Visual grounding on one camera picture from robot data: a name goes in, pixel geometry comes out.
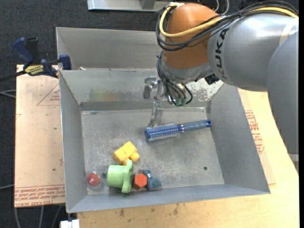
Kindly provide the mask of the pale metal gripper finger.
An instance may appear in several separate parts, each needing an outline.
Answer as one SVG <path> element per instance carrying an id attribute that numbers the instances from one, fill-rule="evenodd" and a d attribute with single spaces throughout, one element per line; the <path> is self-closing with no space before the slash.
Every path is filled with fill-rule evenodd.
<path id="1" fill-rule="evenodd" d="M 157 107 L 158 107 L 158 103 L 154 102 L 153 106 L 152 106 L 151 119 L 150 119 L 150 122 L 148 124 L 149 127 L 154 127 L 154 126 L 157 125 Z"/>
<path id="2" fill-rule="evenodd" d="M 161 103 L 156 104 L 155 108 L 155 124 L 160 125 L 162 123 L 162 116 L 163 116 L 164 108 L 162 107 Z"/>

